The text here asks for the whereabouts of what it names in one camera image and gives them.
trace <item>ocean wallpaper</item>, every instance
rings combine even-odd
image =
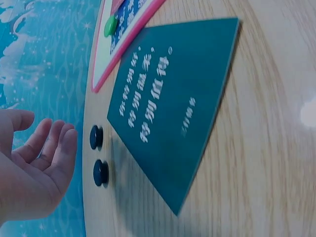
[[[0,237],[83,237],[82,127],[92,40],[100,0],[0,0],[0,108],[35,112],[18,132],[23,145],[43,118],[73,123],[79,133],[74,178],[48,218],[8,222]]]

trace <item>wooden table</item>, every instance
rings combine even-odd
[[[119,66],[98,94],[88,78],[88,237],[316,236],[316,128],[307,126],[316,125],[316,1],[166,0],[148,26],[227,16],[242,20],[235,59],[179,217],[106,119]],[[101,151],[89,145],[94,124],[104,129]],[[93,181],[97,159],[110,166],[106,189]]]

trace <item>black knob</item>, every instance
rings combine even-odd
[[[94,125],[90,132],[90,146],[93,150],[97,147],[102,147],[103,143],[103,129]]]
[[[97,160],[93,168],[93,179],[96,186],[100,187],[102,184],[107,185],[109,182],[109,166],[105,161]]]

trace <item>pink frame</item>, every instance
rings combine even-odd
[[[132,41],[135,39],[137,34],[142,30],[142,28],[147,24],[147,22],[150,20],[150,18],[155,14],[155,12],[161,7],[161,5],[165,2],[165,0],[154,0],[148,7],[148,9],[145,11],[145,13],[139,18],[139,20],[136,22],[135,26],[131,30],[130,34],[126,37],[126,40],[122,43],[121,47],[117,50],[116,54],[106,67],[104,73],[101,76],[101,79],[93,88],[93,80],[94,80],[94,68],[95,68],[95,60],[96,58],[94,57],[93,61],[93,71],[92,71],[92,83],[91,83],[91,91],[94,93],[98,93],[99,90],[101,89],[102,85],[110,75],[111,71],[113,68],[116,66],[116,64],[119,62],[120,58],[128,48],[128,46],[132,43]],[[97,33],[97,44],[96,44],[96,51],[98,50],[98,40],[99,40],[99,34],[100,34],[100,27],[101,24],[99,25],[99,30]]]

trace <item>dark green card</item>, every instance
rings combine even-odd
[[[215,120],[238,26],[228,18],[144,28],[122,57],[108,120],[176,215]]]

